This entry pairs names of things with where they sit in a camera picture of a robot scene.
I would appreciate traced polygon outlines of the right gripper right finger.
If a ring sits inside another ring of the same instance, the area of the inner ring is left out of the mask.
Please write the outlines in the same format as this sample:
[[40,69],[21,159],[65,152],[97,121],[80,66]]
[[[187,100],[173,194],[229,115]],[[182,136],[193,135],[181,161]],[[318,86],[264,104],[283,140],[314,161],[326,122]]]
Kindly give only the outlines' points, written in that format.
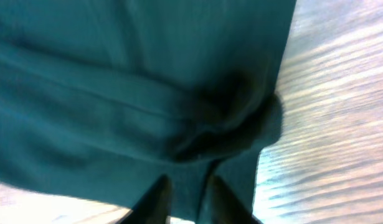
[[230,187],[216,175],[207,180],[197,224],[263,224],[249,212]]

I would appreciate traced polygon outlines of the black polo shirt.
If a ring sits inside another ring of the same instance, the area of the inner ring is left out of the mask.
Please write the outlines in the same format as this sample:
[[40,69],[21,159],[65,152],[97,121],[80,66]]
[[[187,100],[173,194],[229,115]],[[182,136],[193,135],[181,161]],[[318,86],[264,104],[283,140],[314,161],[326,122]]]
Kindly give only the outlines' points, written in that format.
[[0,0],[0,182],[196,220],[211,175],[251,210],[295,2]]

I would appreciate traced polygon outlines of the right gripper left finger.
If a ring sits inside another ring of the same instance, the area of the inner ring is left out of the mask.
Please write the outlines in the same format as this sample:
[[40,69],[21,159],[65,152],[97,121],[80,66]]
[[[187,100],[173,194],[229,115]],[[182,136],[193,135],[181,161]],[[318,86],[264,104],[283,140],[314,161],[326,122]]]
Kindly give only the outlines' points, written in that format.
[[168,224],[171,213],[172,185],[161,176],[116,224]]

